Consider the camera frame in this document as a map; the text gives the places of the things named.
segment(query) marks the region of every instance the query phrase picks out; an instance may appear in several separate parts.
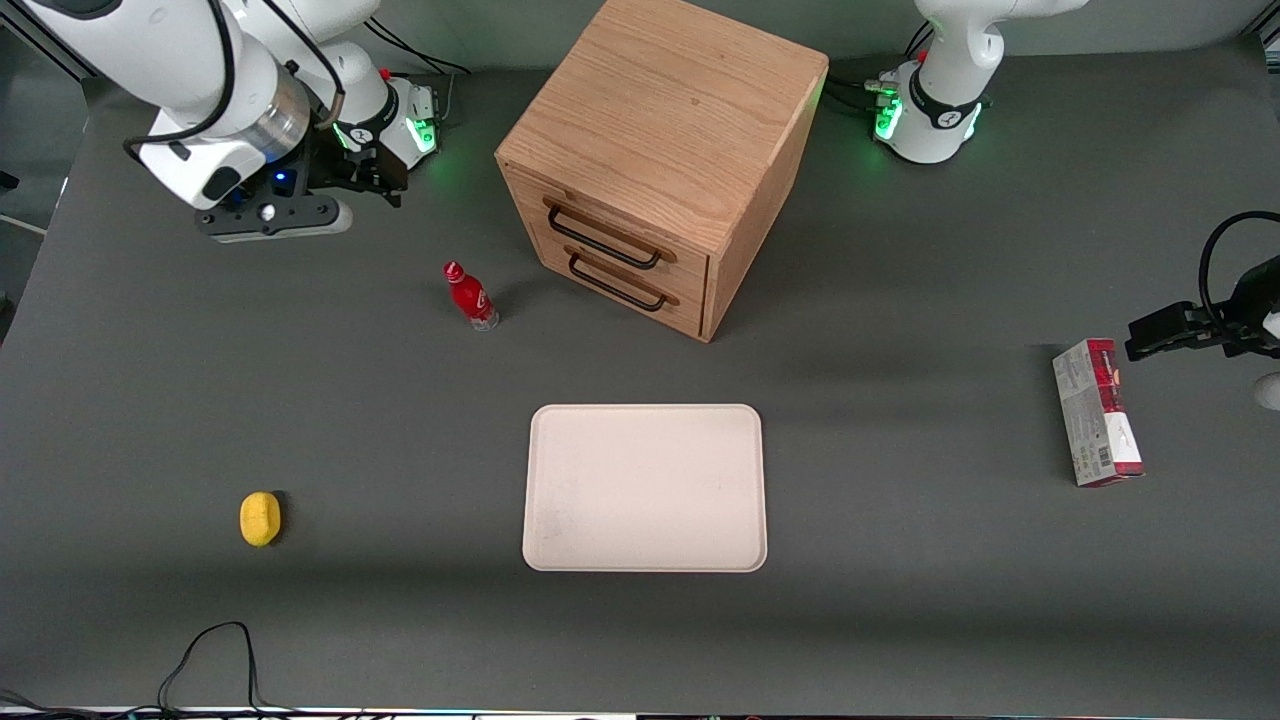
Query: wooden cabinet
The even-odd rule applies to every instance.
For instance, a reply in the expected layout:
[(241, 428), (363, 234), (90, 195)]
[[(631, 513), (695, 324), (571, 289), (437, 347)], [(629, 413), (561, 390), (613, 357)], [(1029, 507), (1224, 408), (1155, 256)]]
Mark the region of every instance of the wooden cabinet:
[(709, 341), (826, 73), (826, 55), (680, 0), (608, 0), (495, 154), (538, 258)]

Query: product box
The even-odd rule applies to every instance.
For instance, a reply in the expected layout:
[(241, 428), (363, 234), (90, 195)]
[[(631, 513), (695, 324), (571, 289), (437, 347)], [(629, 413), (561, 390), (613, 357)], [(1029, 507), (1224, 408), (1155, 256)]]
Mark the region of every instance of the product box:
[(1075, 484), (1080, 487), (1108, 486), (1143, 474), (1138, 443), (1120, 402), (1115, 357), (1114, 340), (1091, 338), (1053, 359)]

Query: gray tabletop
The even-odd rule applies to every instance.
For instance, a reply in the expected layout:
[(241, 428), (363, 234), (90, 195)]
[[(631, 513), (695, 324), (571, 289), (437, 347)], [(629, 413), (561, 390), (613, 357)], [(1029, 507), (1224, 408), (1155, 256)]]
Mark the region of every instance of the gray tabletop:
[[(150, 111), (91, 88), (0, 350), (0, 685), (145, 702), (239, 619), (292, 705), (1280, 715), (1280, 415), (1248, 395), (1275, 366), (1126, 365), (1149, 474), (1093, 491), (1048, 366), (1192, 297), (1213, 225), (1274, 206), (1256, 41), (1011, 59), (942, 167), (819, 111), (709, 346), (538, 265), (492, 152), (544, 78), (462, 78), (402, 209), (352, 197), (346, 234), (237, 246), (120, 152)], [(1275, 249), (1238, 228), (1219, 292)], [(449, 305), (451, 259), (497, 332)], [(552, 402), (755, 406), (764, 568), (526, 568)], [(260, 488), (291, 505), (265, 551), (236, 523)], [(209, 643), (175, 700), (242, 703), (238, 638)]]

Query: white tray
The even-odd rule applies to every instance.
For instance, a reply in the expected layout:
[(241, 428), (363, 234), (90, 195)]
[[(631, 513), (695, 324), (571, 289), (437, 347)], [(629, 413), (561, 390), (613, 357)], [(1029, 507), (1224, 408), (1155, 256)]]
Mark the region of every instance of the white tray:
[(764, 564), (760, 416), (746, 405), (548, 405), (534, 414), (535, 570), (750, 573)]

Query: drawer handle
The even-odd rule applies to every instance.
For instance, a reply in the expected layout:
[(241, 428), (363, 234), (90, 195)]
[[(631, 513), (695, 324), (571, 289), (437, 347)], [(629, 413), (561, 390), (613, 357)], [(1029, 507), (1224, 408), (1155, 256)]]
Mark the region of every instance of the drawer handle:
[(617, 297), (618, 300), (630, 302), (631, 305), (635, 305), (636, 307), (644, 310), (645, 313), (657, 313), (658, 310), (662, 310), (663, 305), (667, 304), (667, 296), (666, 295), (659, 295), (658, 300), (655, 302), (645, 302), (644, 300), (640, 300), (639, 297), (636, 297), (636, 296), (634, 296), (631, 293), (623, 292), (623, 291), (613, 287), (612, 284), (605, 283), (604, 281), (599, 281), (596, 278), (593, 278), (591, 275), (589, 275), (589, 274), (584, 273), (582, 270), (577, 269), (577, 261), (580, 259), (581, 259), (581, 256), (577, 252), (572, 254), (570, 256), (570, 259), (568, 259), (568, 272), (573, 273), (575, 278), (577, 278), (580, 281), (584, 281), (584, 282), (586, 282), (586, 283), (589, 283), (589, 284), (591, 284), (594, 287), (598, 287), (598, 288), (603, 290), (604, 292), (608, 292), (613, 297)]
[(639, 268), (641, 270), (652, 270), (653, 266), (657, 265), (658, 260), (662, 258), (662, 254), (657, 252), (657, 251), (653, 254), (653, 258), (649, 258), (648, 260), (641, 260), (639, 258), (632, 258), (632, 256), (627, 255), (626, 252), (618, 252), (617, 250), (609, 247), (608, 245), (604, 245), (603, 242), (599, 242), (596, 240), (591, 240), (591, 238), (586, 237), (585, 234), (577, 232), (573, 228), (564, 227), (564, 225), (559, 224), (558, 222), (556, 222), (556, 218), (558, 218), (558, 217), (559, 217), (559, 205), (552, 205), (552, 211), (547, 214), (547, 223), (552, 227), (553, 231), (556, 231), (556, 232), (558, 232), (558, 233), (561, 233), (561, 234), (563, 234), (566, 237), (571, 237), (571, 238), (581, 242), (582, 245), (585, 245), (588, 247), (599, 250), (600, 252), (604, 252), (609, 258), (613, 258), (614, 260), (617, 260), (620, 263), (626, 263), (627, 265), (631, 265), (632, 268)]

